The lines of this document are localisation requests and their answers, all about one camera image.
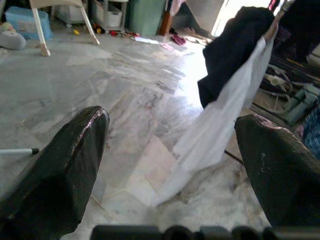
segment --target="white cloth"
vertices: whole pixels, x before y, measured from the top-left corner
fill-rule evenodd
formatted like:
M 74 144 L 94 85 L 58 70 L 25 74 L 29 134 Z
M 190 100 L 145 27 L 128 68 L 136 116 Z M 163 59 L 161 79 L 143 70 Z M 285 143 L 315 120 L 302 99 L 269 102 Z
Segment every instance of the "white cloth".
M 271 57 L 274 39 L 257 42 L 249 59 L 232 75 L 218 99 L 204 109 L 173 151 L 179 156 L 170 177 L 157 192 L 156 206 L 175 196 L 195 173 L 219 163 L 243 107 L 249 107 Z

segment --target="black jacket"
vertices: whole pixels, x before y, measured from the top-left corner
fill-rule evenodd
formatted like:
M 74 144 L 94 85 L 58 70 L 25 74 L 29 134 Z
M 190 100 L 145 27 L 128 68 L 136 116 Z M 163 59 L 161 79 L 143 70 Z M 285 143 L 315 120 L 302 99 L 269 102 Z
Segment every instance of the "black jacket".
M 221 36 L 203 50 L 208 72 L 198 81 L 203 108 L 217 100 L 224 85 L 249 58 L 273 20 L 273 13 L 267 8 L 242 7 L 227 22 Z

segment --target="chair leg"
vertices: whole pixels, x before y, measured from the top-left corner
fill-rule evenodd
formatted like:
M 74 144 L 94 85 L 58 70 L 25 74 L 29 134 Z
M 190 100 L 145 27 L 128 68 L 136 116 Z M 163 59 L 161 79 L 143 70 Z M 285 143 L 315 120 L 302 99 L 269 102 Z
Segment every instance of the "chair leg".
M 81 13 L 82 13 L 82 16 L 83 16 L 83 18 L 84 18 L 84 21 L 85 21 L 85 25 L 86 25 L 86 27 L 88 28 L 89 33 L 90 33 L 90 35 L 91 35 L 93 44 L 95 44 L 95 45 L 100 45 L 100 42 L 99 42 L 99 40 L 97 39 L 94 30 L 92 29 L 92 26 L 91 26 L 91 24 L 90 24 L 90 21 L 89 21 L 89 18 L 88 18 L 88 16 L 87 16 L 87 13 L 86 13 L 85 8 L 84 8 L 83 6 L 81 6 L 80 9 L 81 9 Z
M 42 31 L 38 9 L 33 7 L 32 8 L 32 12 L 33 12 L 33 17 L 34 17 L 34 21 L 35 21 L 36 30 L 38 32 L 38 36 L 39 36 L 39 39 L 40 39 L 41 55 L 45 56 L 45 57 L 49 57 L 50 56 L 50 51 L 48 50 L 47 45 L 46 45 L 45 36 L 44 36 L 44 32 Z

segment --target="marble floor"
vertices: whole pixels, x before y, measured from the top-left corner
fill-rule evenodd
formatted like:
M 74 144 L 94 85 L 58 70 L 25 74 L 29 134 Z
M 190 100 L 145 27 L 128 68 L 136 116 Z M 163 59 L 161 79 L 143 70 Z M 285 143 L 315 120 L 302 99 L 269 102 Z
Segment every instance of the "marble floor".
M 147 193 L 157 192 L 175 164 L 173 146 L 202 111 L 197 81 L 206 75 L 203 46 L 168 42 L 174 48 L 168 50 L 128 38 L 98 39 L 95 46 L 83 31 L 57 30 L 47 42 L 50 57 L 40 56 L 34 40 L 24 50 L 0 54 L 0 149 L 41 149 L 87 106 L 101 105 L 110 115 L 83 220 L 62 239 L 88 240 L 98 224 L 268 226 L 245 169 L 227 155 L 170 201 L 149 206 Z M 227 149 L 241 157 L 235 136 Z M 28 161 L 0 158 L 0 195 Z

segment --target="hand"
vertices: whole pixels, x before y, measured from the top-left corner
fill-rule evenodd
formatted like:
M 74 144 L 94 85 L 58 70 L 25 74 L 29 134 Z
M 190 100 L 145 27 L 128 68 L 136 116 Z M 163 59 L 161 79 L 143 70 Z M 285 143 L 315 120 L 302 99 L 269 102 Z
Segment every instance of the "hand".
M 279 23 L 280 19 L 283 17 L 284 14 L 285 14 L 284 11 L 280 11 L 280 12 L 275 16 L 273 22 L 271 23 L 270 28 L 269 28 L 268 31 L 266 31 L 266 33 L 263 35 L 263 38 L 265 39 L 266 42 L 271 41 L 271 39 L 273 38 L 273 36 L 274 36 L 275 33 L 277 32 L 278 23 Z

